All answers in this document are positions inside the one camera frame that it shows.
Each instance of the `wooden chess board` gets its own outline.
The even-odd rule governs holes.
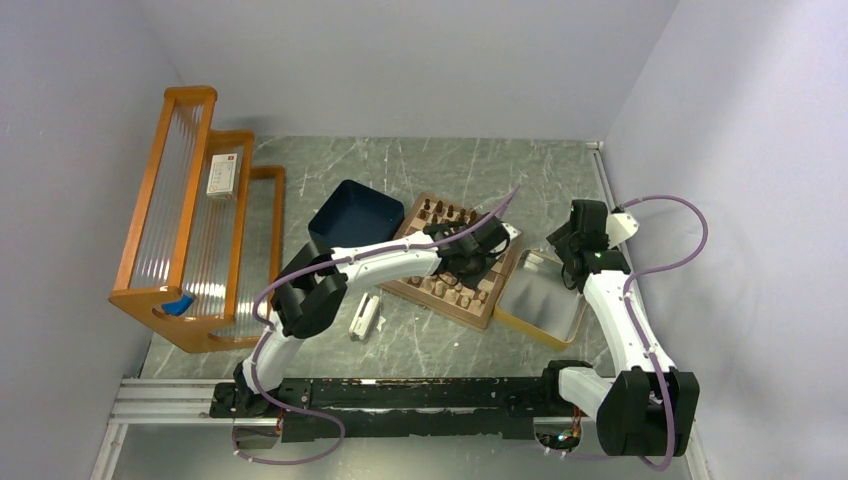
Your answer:
[[[432,193],[418,195],[411,214],[398,229],[395,238],[423,230],[433,223],[464,221],[473,223],[483,214],[447,201]],[[452,275],[409,277],[384,283],[384,289],[431,308],[456,322],[482,332],[489,326],[498,295],[506,284],[512,263],[518,256],[519,239],[512,240],[492,270],[480,281],[476,290],[464,287]]]

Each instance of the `gray wall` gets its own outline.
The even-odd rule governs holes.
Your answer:
[[[676,0],[142,0],[260,133],[598,140]]]
[[[845,478],[848,4],[681,2],[606,138],[618,200],[704,208],[701,258],[641,287],[702,386],[716,479]],[[639,208],[637,267],[684,256],[691,214]]]
[[[0,7],[0,477],[88,478],[150,338],[108,303],[179,78],[140,10]]]

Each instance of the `gray marble surface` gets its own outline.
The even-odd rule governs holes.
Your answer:
[[[572,198],[603,199],[594,162],[583,142],[268,137],[257,141],[254,164],[286,168],[284,263],[308,240],[306,227],[318,208],[348,178],[387,193],[407,209],[420,192],[430,191],[478,211],[493,207],[511,185],[521,182],[504,219],[522,230],[523,248],[546,252],[550,249],[545,236],[568,218]],[[264,194],[257,190],[251,195]],[[259,199],[249,203],[245,258],[267,256],[270,208],[270,202]],[[267,263],[264,268],[259,265],[257,282],[243,280],[245,284],[261,285]],[[478,333],[377,287],[371,292],[383,301],[386,322],[379,331],[372,331],[365,342],[349,339],[347,329],[361,296],[349,295],[335,324],[304,343],[286,375],[537,376],[548,361],[563,358],[586,360],[599,374],[613,374],[609,348],[591,309],[575,342],[555,351],[496,320]],[[154,336],[141,376],[229,378],[249,352],[187,354]]]

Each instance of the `dark blue plastic tray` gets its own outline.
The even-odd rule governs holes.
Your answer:
[[[329,247],[362,247],[391,240],[403,223],[403,204],[344,180],[309,222],[313,239]]]

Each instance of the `table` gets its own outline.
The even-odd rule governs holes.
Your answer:
[[[511,185],[522,187],[504,220],[522,230],[523,248],[552,254],[545,236],[568,218],[573,198],[603,200],[599,172],[585,142],[447,138],[262,137],[254,165],[286,168],[283,262],[308,241],[307,224],[335,187],[353,179],[409,209],[423,191],[485,212]],[[266,252],[269,238],[249,228],[271,212],[248,204],[244,256]],[[267,271],[257,269],[257,278]],[[374,287],[386,322],[365,342],[347,329],[360,295],[343,302],[337,321],[306,341],[286,371],[291,377],[537,376],[550,360],[579,359],[613,376],[597,318],[586,314],[569,348],[555,351],[492,320],[477,333]],[[142,378],[231,378],[249,350],[187,354],[154,336]]]

